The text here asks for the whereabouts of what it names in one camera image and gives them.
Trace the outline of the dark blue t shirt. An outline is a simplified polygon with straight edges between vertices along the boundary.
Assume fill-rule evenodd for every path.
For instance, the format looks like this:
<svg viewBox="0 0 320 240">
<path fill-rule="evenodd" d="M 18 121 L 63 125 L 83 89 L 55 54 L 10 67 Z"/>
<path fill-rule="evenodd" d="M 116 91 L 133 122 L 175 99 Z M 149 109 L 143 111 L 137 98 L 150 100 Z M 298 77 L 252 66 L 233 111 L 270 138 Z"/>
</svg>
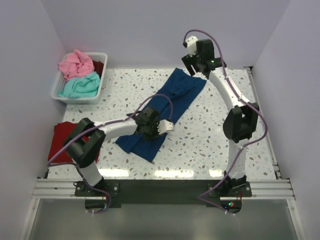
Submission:
<svg viewBox="0 0 320 240">
<path fill-rule="evenodd" d="M 170 119 L 176 124 L 180 117 L 189 108 L 198 94 L 203 90 L 207 81 L 186 74 L 182 69 L 175 68 L 162 88 L 157 92 L 170 98 L 173 105 L 173 113 L 169 101 L 162 96 L 155 96 L 148 105 L 155 109 L 160 118 Z M 127 154 L 133 153 L 148 162 L 152 162 L 166 139 L 166 134 L 154 140 L 145 140 L 141 134 L 119 137 L 115 143 Z"/>
</svg>

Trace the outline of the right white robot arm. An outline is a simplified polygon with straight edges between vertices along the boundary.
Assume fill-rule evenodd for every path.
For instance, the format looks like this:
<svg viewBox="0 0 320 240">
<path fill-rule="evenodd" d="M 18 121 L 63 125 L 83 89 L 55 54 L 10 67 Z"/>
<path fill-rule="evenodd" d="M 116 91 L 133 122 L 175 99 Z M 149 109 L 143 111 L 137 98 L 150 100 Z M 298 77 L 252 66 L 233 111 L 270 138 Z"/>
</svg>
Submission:
<svg viewBox="0 0 320 240">
<path fill-rule="evenodd" d="M 222 57 L 215 57 L 212 40 L 199 40 L 190 36 L 183 42 L 188 54 L 182 58 L 190 75 L 203 74 L 218 90 L 228 114 L 222 130 L 228 139 L 228 163 L 223 179 L 211 191 L 220 196 L 235 196 L 246 186 L 247 144 L 256 131 L 258 112 L 257 103 L 250 103 L 241 93 L 234 81 L 228 76 L 227 65 Z"/>
</svg>

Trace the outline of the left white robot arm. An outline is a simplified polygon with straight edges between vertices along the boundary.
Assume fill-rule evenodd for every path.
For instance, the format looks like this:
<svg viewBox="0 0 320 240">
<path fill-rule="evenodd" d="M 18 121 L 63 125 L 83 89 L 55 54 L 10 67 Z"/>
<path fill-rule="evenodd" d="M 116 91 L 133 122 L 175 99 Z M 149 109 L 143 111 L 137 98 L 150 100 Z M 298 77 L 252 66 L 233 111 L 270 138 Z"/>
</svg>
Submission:
<svg viewBox="0 0 320 240">
<path fill-rule="evenodd" d="M 84 118 L 65 139 L 63 149 L 87 183 L 86 191 L 92 196 L 99 196 L 107 190 L 96 164 L 96 157 L 103 143 L 122 136 L 139 136 L 153 140 L 163 134 L 163 122 L 160 114 L 152 107 L 107 122 Z"/>
</svg>

